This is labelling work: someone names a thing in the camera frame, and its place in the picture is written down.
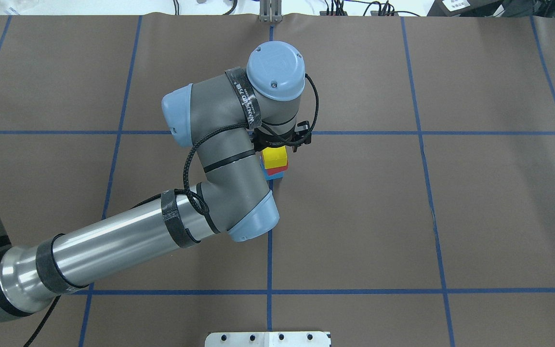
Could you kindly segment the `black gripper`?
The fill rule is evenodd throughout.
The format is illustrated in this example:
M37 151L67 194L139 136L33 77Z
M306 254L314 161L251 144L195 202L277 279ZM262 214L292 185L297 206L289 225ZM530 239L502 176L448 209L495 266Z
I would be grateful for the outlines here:
M296 152L299 147L311 144L313 127L308 121L302 121L284 133L277 132L278 127L263 123L260 128L251 131L251 144L256 152L266 148L291 147Z

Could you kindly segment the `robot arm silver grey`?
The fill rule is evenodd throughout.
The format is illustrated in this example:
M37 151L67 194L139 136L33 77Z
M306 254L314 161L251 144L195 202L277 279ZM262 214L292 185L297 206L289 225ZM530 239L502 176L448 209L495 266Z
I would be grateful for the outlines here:
M243 242L272 230L279 212L257 153L311 142L314 121L297 121L309 82L299 49L264 42L245 67L161 100L174 140L189 149L181 188L33 247L13 246L0 219L0 322L214 234Z

